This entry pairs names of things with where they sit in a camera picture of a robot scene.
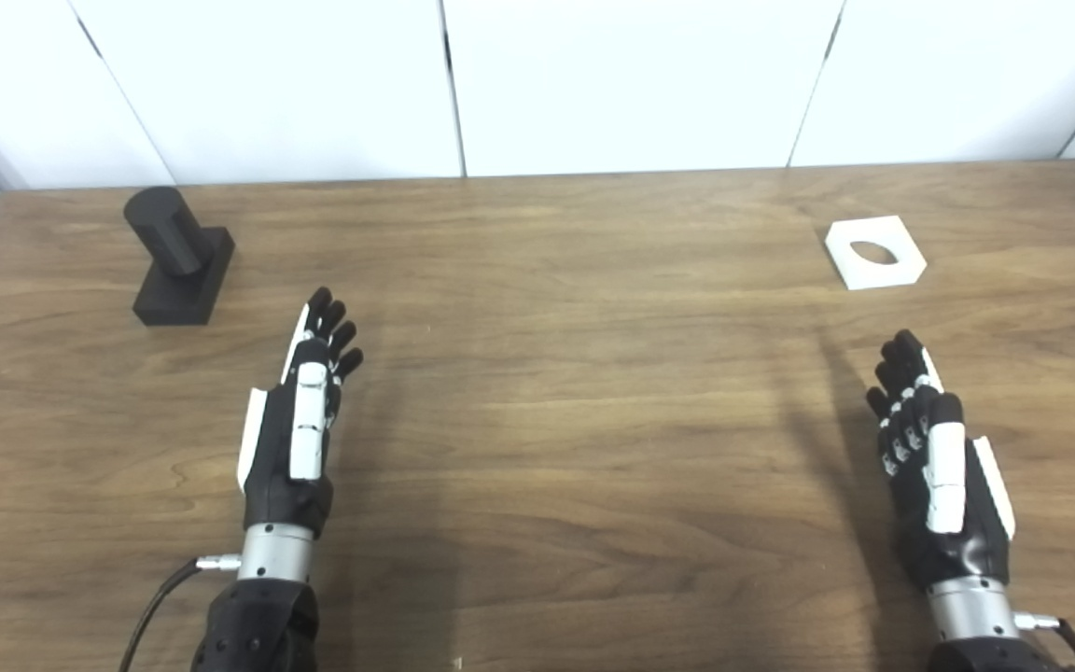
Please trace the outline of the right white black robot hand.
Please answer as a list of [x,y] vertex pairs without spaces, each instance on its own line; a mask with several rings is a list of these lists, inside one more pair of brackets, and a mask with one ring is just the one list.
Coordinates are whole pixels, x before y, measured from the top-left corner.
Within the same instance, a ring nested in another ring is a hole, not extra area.
[[1007,584],[1016,521],[991,441],[970,434],[961,399],[909,330],[882,345],[874,373],[866,400],[908,578],[920,590],[968,577]]

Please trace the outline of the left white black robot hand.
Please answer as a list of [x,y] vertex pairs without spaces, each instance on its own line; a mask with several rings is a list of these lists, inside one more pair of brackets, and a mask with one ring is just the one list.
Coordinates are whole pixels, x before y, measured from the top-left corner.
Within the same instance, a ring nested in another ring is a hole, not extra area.
[[293,525],[322,537],[334,498],[331,430],[346,378],[364,360],[355,337],[345,303],[319,287],[296,319],[278,383],[252,388],[236,464],[244,527]]

